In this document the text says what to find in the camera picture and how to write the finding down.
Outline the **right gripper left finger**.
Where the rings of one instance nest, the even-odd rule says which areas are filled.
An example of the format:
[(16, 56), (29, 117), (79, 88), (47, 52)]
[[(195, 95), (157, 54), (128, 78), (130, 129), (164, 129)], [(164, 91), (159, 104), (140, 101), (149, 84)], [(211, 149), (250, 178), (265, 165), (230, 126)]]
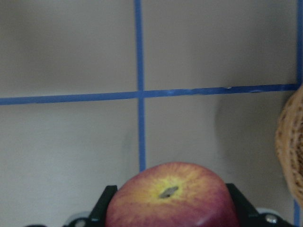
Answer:
[(114, 194), (117, 192), (116, 185), (108, 185), (103, 190), (100, 198), (92, 209), (89, 220), (91, 222), (105, 222), (107, 208)]

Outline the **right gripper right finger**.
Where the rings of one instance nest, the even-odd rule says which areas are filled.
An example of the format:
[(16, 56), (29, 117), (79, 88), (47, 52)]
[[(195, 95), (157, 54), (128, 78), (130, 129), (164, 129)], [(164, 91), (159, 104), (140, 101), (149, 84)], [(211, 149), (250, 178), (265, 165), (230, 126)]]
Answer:
[(226, 184), (236, 212), (240, 218), (256, 218), (259, 213), (256, 208), (248, 201), (244, 194), (233, 183)]

